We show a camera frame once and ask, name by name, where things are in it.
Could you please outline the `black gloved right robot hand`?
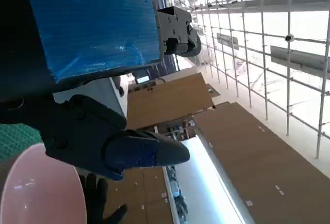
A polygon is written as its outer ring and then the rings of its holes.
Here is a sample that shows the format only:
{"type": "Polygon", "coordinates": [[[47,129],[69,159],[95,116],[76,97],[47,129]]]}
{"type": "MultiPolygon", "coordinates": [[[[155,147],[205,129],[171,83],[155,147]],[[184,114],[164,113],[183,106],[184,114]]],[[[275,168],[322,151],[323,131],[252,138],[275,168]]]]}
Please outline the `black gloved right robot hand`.
{"type": "Polygon", "coordinates": [[[104,178],[98,179],[94,173],[87,176],[79,174],[79,179],[84,192],[87,223],[119,223],[127,213],[126,204],[118,207],[110,216],[103,217],[108,193],[107,181],[104,178]]]}

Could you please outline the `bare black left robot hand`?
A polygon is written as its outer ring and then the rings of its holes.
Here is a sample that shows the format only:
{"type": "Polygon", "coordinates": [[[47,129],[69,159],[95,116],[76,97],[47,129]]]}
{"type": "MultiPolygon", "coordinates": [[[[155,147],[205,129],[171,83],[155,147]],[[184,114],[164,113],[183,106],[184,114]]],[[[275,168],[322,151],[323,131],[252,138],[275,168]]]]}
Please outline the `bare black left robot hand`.
{"type": "Polygon", "coordinates": [[[200,51],[190,13],[155,0],[1,0],[1,123],[38,130],[47,156],[115,181],[184,163],[184,145],[127,129],[91,97],[53,95],[200,51]]]}

